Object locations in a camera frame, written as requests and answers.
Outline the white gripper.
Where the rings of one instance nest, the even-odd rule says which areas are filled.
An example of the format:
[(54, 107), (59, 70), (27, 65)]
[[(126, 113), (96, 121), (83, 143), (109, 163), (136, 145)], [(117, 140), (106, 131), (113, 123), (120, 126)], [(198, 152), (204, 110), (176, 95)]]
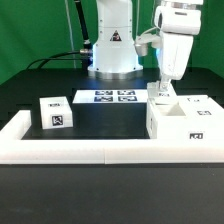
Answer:
[(186, 70), (193, 45), (190, 35), (160, 32), (161, 46), (157, 50), (160, 69), (159, 89), (167, 92), (171, 80), (180, 80)]

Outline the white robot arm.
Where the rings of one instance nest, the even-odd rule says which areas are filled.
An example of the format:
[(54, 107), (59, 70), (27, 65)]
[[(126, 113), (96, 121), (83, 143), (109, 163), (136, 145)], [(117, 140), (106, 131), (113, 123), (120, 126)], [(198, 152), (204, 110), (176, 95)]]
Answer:
[(92, 77), (125, 79), (143, 69), (138, 58), (156, 49), (160, 69), (159, 88), (169, 89), (183, 77), (193, 37), (200, 32), (204, 0), (154, 0), (153, 27), (134, 34), (132, 0), (96, 0), (98, 39), (93, 45)]

